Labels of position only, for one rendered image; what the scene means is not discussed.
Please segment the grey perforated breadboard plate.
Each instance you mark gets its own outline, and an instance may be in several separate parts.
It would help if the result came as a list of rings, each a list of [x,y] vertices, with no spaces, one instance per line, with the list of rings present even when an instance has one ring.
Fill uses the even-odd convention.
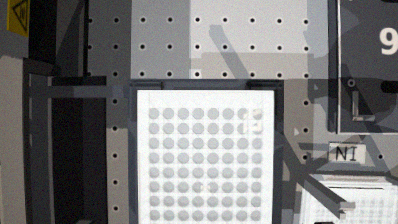
[[[398,177],[398,135],[328,132],[327,0],[89,0],[87,76],[284,79],[281,224],[295,173]],[[108,224],[129,224],[128,98],[106,98]],[[366,144],[365,164],[328,162]]]

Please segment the dark grey rectangular nest plate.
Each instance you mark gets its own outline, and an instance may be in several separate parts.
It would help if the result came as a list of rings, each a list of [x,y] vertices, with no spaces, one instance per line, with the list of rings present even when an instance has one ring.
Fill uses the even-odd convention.
[[[398,0],[327,1],[328,132],[398,135]]]

